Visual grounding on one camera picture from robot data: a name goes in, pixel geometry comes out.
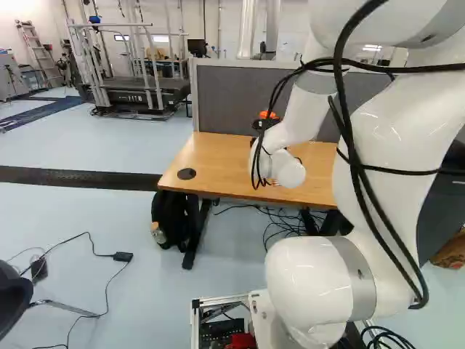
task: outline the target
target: floor mat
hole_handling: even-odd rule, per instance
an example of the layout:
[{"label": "floor mat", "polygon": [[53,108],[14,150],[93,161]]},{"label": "floor mat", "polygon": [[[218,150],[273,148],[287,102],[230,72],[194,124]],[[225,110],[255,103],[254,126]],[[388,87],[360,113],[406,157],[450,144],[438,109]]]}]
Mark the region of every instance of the floor mat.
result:
[{"label": "floor mat", "polygon": [[59,111],[72,108],[82,103],[83,102],[80,97],[67,96],[65,98],[60,98],[60,100],[52,104],[43,105],[30,111],[25,111],[24,113],[9,116],[1,120],[0,130],[3,132],[11,131],[12,129],[16,129],[17,127],[29,124],[30,122],[42,119],[45,116],[58,113]]}]

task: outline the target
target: floor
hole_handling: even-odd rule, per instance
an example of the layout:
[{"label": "floor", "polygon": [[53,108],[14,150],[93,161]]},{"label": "floor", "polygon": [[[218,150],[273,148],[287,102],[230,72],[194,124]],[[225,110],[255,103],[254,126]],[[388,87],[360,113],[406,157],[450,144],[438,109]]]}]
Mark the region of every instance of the floor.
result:
[{"label": "floor", "polygon": [[[39,95],[76,92],[62,88]],[[0,105],[0,119],[44,103],[29,102]],[[0,135],[0,165],[163,173],[193,130],[184,110],[154,123],[99,119],[89,115],[91,108],[79,105]],[[262,233],[269,219],[254,209],[211,215],[195,267],[185,271],[182,255],[175,249],[160,250],[150,236],[152,193],[0,183],[0,197],[2,259],[84,231],[92,234],[97,253],[134,253],[133,262],[109,288],[109,314],[80,322],[70,349],[188,348],[192,298],[265,286]],[[227,206],[221,203],[213,211]],[[25,253],[11,263],[24,268],[37,253]],[[49,277],[36,287],[35,299],[52,298],[97,313],[105,310],[105,285],[121,263],[93,256],[86,237],[56,249],[48,262]],[[406,336],[418,349],[462,348],[465,270],[426,265],[423,272],[431,292],[427,308],[376,323]],[[29,310],[0,349],[63,343],[75,319],[51,308]]]}]

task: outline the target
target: computer monitor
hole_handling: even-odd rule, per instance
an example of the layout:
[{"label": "computer monitor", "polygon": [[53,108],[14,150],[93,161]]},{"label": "computer monitor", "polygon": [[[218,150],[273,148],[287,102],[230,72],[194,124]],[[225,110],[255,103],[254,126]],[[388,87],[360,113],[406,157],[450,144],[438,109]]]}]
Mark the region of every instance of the computer monitor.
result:
[{"label": "computer monitor", "polygon": [[206,55],[206,42],[204,39],[188,39],[187,49],[194,57],[202,58]]}]

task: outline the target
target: black floor stripe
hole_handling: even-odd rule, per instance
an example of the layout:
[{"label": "black floor stripe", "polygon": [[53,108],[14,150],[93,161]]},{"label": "black floor stripe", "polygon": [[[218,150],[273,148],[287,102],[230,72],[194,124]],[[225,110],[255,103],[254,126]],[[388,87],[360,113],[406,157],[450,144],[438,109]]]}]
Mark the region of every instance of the black floor stripe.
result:
[{"label": "black floor stripe", "polygon": [[29,96],[25,98],[21,98],[21,100],[43,100],[43,101],[50,101],[50,102],[59,102],[63,100],[64,97],[36,97],[36,96]]},{"label": "black floor stripe", "polygon": [[55,187],[157,191],[161,174],[0,166],[0,182]]}]

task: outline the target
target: wooden desk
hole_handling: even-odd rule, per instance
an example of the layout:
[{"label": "wooden desk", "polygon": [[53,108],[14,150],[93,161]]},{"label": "wooden desk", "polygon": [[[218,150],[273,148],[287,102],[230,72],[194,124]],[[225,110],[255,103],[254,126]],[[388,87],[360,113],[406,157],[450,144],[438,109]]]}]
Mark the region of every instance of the wooden desk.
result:
[{"label": "wooden desk", "polygon": [[[194,132],[158,182],[164,190],[202,196],[244,198],[323,209],[336,208],[331,190],[335,143],[308,142],[289,148],[307,170],[298,188],[260,187],[254,190],[248,170],[250,137]],[[179,170],[197,172],[191,180],[181,180]]]}]

